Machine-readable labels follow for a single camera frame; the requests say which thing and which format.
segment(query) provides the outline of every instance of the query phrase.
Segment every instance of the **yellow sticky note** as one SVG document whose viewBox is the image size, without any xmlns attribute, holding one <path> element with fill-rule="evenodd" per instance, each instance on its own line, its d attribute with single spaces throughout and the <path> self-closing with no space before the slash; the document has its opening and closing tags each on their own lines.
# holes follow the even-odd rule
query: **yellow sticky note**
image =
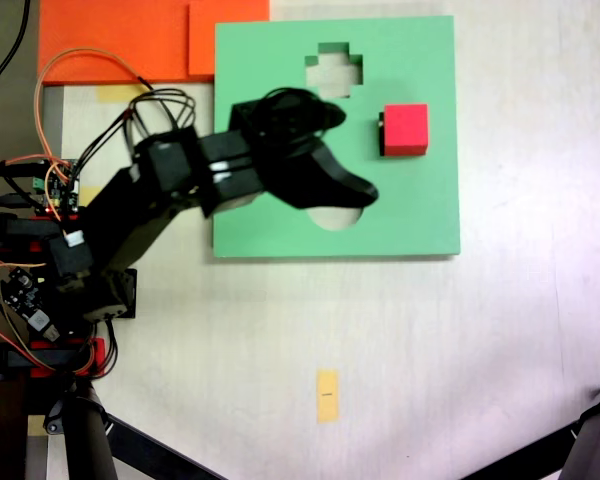
<svg viewBox="0 0 600 480">
<path fill-rule="evenodd" d="M 86 187 L 84 185 L 80 185 L 80 206 L 86 207 L 91 203 L 91 200 L 96 198 L 96 196 L 100 193 L 102 187 Z"/>
<path fill-rule="evenodd" d="M 338 371 L 318 370 L 318 423 L 338 419 Z"/>
<path fill-rule="evenodd" d="M 140 83 L 132 85 L 98 85 L 96 95 L 100 103 L 128 103 L 148 89 Z"/>
<path fill-rule="evenodd" d="M 29 437 L 46 437 L 47 431 L 44 429 L 44 415 L 29 415 L 27 418 Z"/>
</svg>

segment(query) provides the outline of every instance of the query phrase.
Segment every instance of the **black stand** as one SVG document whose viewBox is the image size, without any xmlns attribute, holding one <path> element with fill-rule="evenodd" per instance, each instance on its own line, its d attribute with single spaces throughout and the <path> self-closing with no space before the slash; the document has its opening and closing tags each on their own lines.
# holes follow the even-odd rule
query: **black stand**
<svg viewBox="0 0 600 480">
<path fill-rule="evenodd" d="M 600 393 L 580 420 L 499 460 L 464 480 L 600 480 Z"/>
<path fill-rule="evenodd" d="M 107 415 L 91 382 L 78 378 L 45 418 L 64 433 L 71 480 L 117 480 L 113 458 L 155 480 L 226 480 L 154 438 Z"/>
</svg>

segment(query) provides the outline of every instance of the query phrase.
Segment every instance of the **orange foam sheet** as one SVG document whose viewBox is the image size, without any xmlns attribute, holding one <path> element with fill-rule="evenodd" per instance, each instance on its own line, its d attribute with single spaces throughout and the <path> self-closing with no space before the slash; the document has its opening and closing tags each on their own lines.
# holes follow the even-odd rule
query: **orange foam sheet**
<svg viewBox="0 0 600 480">
<path fill-rule="evenodd" d="M 213 81 L 217 23 L 268 20 L 269 0 L 193 0 L 189 15 L 189 75 L 201 82 Z M 196 37 L 205 41 L 197 42 Z"/>
<path fill-rule="evenodd" d="M 215 24 L 268 19 L 269 0 L 40 0 L 38 71 L 62 50 L 97 47 L 150 82 L 213 81 Z M 59 62 L 45 84 L 134 80 L 112 60 L 85 54 Z"/>
</svg>

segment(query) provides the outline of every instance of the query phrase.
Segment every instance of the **red block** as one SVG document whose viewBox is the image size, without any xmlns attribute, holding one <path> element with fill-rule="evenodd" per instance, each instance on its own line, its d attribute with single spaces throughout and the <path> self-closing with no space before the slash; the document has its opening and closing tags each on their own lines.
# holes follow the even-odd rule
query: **red block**
<svg viewBox="0 0 600 480">
<path fill-rule="evenodd" d="M 384 155 L 416 156 L 427 153 L 429 113 L 426 104 L 385 105 Z"/>
</svg>

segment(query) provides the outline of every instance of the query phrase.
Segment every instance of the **green foam board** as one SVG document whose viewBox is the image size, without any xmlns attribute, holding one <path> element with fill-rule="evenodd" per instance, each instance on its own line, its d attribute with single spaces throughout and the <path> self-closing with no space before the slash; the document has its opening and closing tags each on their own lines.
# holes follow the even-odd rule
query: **green foam board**
<svg viewBox="0 0 600 480">
<path fill-rule="evenodd" d="M 347 113 L 325 142 L 380 198 L 341 231 L 316 225 L 264 194 L 214 218 L 217 257 L 451 255 L 460 253 L 452 17 L 220 24 L 216 31 L 215 127 L 226 130 L 233 103 L 279 87 L 306 87 L 318 46 L 349 44 L 362 56 L 363 84 L 330 99 Z M 385 104 L 429 105 L 425 156 L 381 157 L 378 114 Z"/>
</svg>

